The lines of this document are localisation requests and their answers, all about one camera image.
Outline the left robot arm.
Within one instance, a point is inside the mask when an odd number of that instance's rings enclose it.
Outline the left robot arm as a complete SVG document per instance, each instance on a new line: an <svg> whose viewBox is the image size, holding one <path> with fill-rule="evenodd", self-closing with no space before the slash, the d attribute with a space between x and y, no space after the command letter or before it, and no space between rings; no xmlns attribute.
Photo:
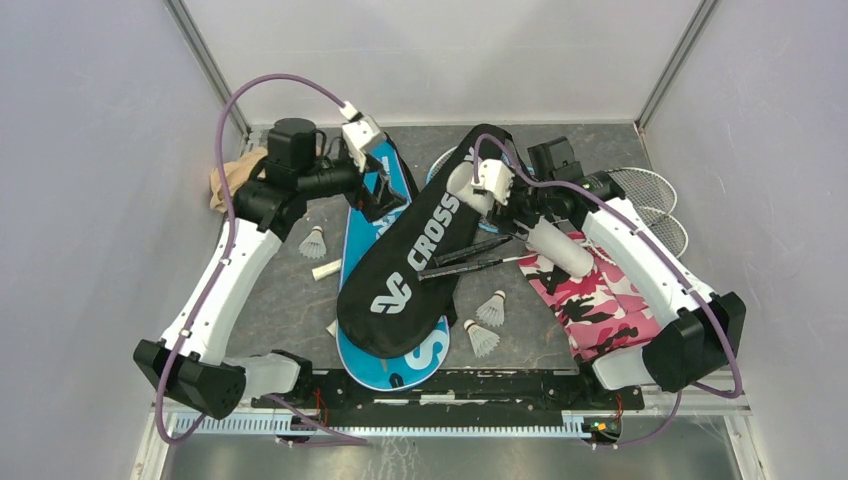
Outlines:
<svg viewBox="0 0 848 480"><path fill-rule="evenodd" d="M319 154L323 136L302 118L281 119L269 131L266 153L233 192L217 249L183 311L159 339L142 340L133 352L158 394L217 420L268 393L295 408L312 399L306 360L283 351L228 358L225 351L259 274L308 201L343 195L370 221L406 202L375 155L387 136L371 117L343 124L336 158Z"/></svg>

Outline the white shuttlecock tube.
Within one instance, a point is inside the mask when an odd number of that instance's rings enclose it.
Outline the white shuttlecock tube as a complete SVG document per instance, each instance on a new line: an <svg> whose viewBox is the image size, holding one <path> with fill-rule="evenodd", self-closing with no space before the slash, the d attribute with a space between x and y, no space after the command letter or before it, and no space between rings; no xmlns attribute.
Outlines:
<svg viewBox="0 0 848 480"><path fill-rule="evenodd" d="M486 214L492 208L494 200L490 195L479 194L472 189L471 180L477 176L478 165L473 162L461 163L450 174L446 187L450 194L486 219ZM511 169L515 173L513 185L524 183L538 188L538 183L521 169ZM524 242L572 277L585 277L594 266L593 256L551 222L550 229Z"/></svg>

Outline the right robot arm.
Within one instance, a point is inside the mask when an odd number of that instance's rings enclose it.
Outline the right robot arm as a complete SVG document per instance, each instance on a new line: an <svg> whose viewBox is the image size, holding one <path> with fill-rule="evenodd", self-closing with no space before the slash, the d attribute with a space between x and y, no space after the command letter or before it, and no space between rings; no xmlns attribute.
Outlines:
<svg viewBox="0 0 848 480"><path fill-rule="evenodd" d="M612 194L607 200L593 190L595 183L593 178L582 184L536 180L489 134L480 135L472 148L471 186L474 193L491 197L483 211L488 220L501 229L525 229L536 252L578 276L577 263L585 251L556 227L545 226L532 210L539 193L567 190L570 222L611 256L662 327L646 344L595 359L593 371L577 382L580 400L602 408L618 388L644 382L666 392L692 385L722 398L740 397L744 390L735 350L746 313L742 300L733 292L716 295L672 257L614 181L603 184Z"/></svg>

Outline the black Crossway racket bag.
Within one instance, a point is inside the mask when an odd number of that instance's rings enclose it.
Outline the black Crossway racket bag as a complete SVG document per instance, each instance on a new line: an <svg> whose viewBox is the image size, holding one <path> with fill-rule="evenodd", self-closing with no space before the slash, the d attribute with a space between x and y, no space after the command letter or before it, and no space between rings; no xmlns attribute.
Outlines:
<svg viewBox="0 0 848 480"><path fill-rule="evenodd" d="M498 158L512 136L501 127L480 124L458 144L397 220L366 251L345 280L337 299L341 333L357 348L378 358L403 356L421 344L450 311L458 279L421 281L436 258L472 244L478 212L449 193L448 180L475 157Z"/></svg>

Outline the white feather shuttlecock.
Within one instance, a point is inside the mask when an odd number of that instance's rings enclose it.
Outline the white feather shuttlecock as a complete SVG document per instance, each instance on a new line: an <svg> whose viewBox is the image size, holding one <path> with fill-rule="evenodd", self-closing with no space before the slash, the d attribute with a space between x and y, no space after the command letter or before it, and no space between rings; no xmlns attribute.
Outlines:
<svg viewBox="0 0 848 480"><path fill-rule="evenodd" d="M474 320L466 320L463 328L469 337L476 358L489 355L500 343L500 336L497 333L480 326Z"/></svg>
<svg viewBox="0 0 848 480"><path fill-rule="evenodd" d="M320 225L314 226L298 246L299 253L308 259L320 259L327 253L324 241L324 230Z"/></svg>
<svg viewBox="0 0 848 480"><path fill-rule="evenodd" d="M496 290L487 301L476 309L476 318L486 325L494 327L503 325L505 321L505 300L505 292Z"/></svg>

